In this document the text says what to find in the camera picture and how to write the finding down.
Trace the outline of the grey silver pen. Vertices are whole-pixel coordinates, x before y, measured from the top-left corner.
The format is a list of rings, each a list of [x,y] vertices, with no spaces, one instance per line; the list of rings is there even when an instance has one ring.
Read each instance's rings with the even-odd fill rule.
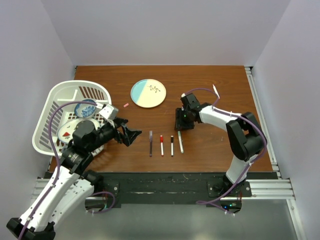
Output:
[[[174,156],[174,136],[170,136],[170,156]]]

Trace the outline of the white black-tip marker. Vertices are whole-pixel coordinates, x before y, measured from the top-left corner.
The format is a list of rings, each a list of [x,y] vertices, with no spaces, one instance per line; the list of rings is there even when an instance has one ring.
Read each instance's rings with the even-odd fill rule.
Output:
[[[177,137],[178,137],[178,142],[179,142],[179,149],[181,154],[184,153],[184,147],[183,147],[183,140],[182,140],[182,135],[181,135],[181,131],[177,131]]]

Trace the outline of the purple pen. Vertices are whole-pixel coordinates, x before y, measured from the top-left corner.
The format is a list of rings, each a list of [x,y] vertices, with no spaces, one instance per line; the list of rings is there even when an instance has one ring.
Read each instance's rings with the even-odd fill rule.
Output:
[[[153,131],[149,131],[149,156],[153,155]]]

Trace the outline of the red marker pen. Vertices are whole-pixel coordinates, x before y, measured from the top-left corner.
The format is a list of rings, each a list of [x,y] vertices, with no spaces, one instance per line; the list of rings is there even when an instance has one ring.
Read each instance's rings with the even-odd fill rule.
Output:
[[[160,154],[164,157],[164,138],[163,135],[160,135]]]

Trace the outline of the pink marker pen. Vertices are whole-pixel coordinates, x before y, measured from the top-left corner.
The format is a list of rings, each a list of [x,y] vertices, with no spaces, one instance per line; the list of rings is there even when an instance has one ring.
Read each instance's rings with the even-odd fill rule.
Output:
[[[220,99],[220,95],[219,95],[218,90],[217,90],[217,88],[216,88],[216,86],[214,84],[212,85],[212,88],[213,88],[213,91],[214,91],[214,94],[216,95],[216,97],[218,99]]]

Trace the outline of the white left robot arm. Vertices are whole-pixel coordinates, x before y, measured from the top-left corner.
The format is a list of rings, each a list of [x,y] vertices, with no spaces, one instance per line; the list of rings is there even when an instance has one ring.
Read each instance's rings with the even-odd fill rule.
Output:
[[[79,122],[72,140],[62,152],[47,185],[20,217],[11,218],[6,227],[19,240],[52,240],[65,218],[89,196],[99,196],[104,190],[103,177],[89,170],[92,152],[116,140],[130,146],[140,130],[127,128],[128,120],[116,118],[96,128],[90,120]]]

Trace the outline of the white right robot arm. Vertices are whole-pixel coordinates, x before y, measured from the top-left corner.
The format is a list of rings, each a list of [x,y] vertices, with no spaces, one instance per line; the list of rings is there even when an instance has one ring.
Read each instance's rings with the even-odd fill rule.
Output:
[[[240,190],[250,164],[267,145],[261,127],[251,112],[244,114],[222,110],[210,103],[200,103],[193,93],[182,94],[182,107],[175,110],[176,131],[191,130],[195,123],[209,124],[226,131],[233,153],[231,164],[223,176],[223,192],[230,197]]]

